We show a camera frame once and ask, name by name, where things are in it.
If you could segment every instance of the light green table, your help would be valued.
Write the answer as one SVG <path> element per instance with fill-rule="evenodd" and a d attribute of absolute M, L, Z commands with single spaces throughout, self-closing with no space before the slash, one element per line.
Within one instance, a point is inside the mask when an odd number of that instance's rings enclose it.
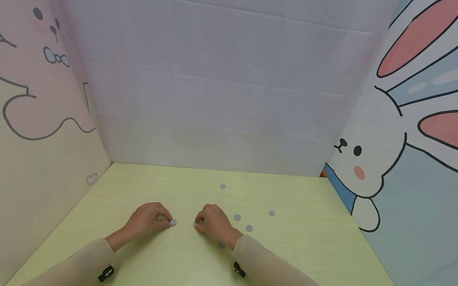
<path fill-rule="evenodd" d="M 177 225 L 117 252 L 116 274 L 102 285 L 251 285 L 234 273 L 229 249 L 220 250 L 193 228 L 205 203 L 218 204 L 243 233 L 252 225 L 250 235 L 321 286 L 393 285 L 325 178 L 121 163 L 108 169 L 7 285 L 21 285 L 154 201 Z M 234 214 L 242 219 L 235 221 Z"/>

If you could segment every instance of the beige sleeve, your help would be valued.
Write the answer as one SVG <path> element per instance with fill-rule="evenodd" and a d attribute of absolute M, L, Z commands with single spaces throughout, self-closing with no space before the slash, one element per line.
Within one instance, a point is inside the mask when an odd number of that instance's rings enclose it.
<path fill-rule="evenodd" d="M 80 286 L 87 279 L 97 279 L 113 256 L 108 242 L 100 238 L 23 286 Z"/>
<path fill-rule="evenodd" d="M 251 236 L 242 236 L 235 244 L 232 255 L 240 268 L 260 285 L 318 286 L 307 275 L 265 249 Z"/>

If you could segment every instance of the pink cheek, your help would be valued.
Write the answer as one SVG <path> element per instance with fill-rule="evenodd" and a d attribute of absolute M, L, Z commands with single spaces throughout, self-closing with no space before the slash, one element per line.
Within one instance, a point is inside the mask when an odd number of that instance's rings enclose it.
<path fill-rule="evenodd" d="M 44 34 L 46 33 L 46 28 L 43 26 L 42 23 L 40 23 L 37 20 L 32 21 L 32 28 L 35 30 L 35 32 L 39 34 Z"/>
<path fill-rule="evenodd" d="M 356 175 L 356 177 L 360 180 L 364 180 L 364 178 L 366 177 L 366 175 L 364 174 L 364 171 L 363 169 L 361 169 L 360 166 L 355 166 L 354 169 L 354 174 Z"/>

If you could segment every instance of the bow tie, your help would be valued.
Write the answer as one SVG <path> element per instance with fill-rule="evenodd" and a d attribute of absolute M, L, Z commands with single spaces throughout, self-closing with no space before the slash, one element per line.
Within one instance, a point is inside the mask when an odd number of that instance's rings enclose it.
<path fill-rule="evenodd" d="M 70 61 L 68 60 L 67 56 L 62 54 L 54 54 L 50 48 L 44 47 L 43 48 L 44 52 L 44 57 L 50 64 L 55 64 L 55 63 L 63 63 L 67 68 L 70 67 Z"/>

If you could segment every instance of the white backdrop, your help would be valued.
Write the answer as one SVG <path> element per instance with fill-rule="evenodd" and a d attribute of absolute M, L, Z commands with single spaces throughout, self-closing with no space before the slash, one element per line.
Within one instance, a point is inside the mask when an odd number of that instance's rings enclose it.
<path fill-rule="evenodd" d="M 115 162 L 317 176 L 398 0 L 67 0 Z"/>

